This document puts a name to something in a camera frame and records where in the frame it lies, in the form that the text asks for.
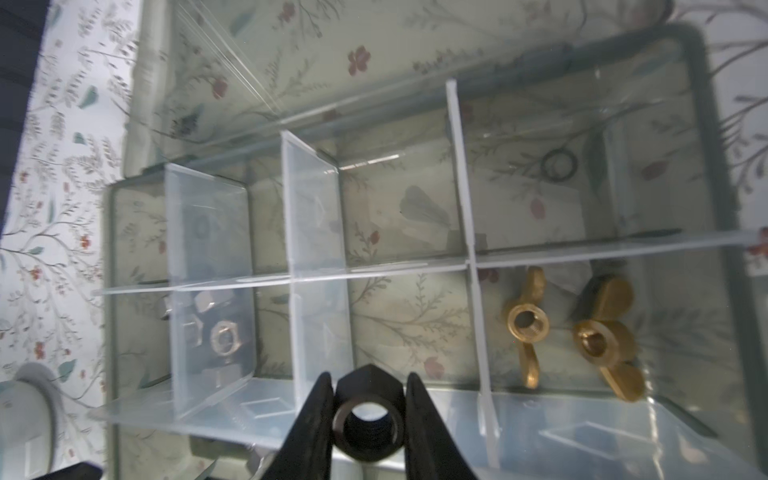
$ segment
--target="black rubber o-ring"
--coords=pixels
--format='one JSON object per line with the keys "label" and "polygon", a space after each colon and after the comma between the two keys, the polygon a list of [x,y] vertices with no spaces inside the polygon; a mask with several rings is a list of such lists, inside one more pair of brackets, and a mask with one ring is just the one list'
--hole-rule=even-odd
{"label": "black rubber o-ring", "polygon": [[[551,174],[548,170],[548,163],[551,158],[553,158],[555,155],[565,155],[568,157],[568,160],[571,163],[571,169],[568,171],[566,175],[563,175],[562,177],[558,177],[556,175]],[[566,180],[570,180],[578,170],[578,159],[576,158],[576,154],[574,154],[572,151],[567,149],[566,147],[562,148],[555,148],[554,150],[550,150],[547,152],[545,156],[541,158],[541,175],[542,177],[546,178],[547,180],[559,184],[561,182],[565,182]]]}

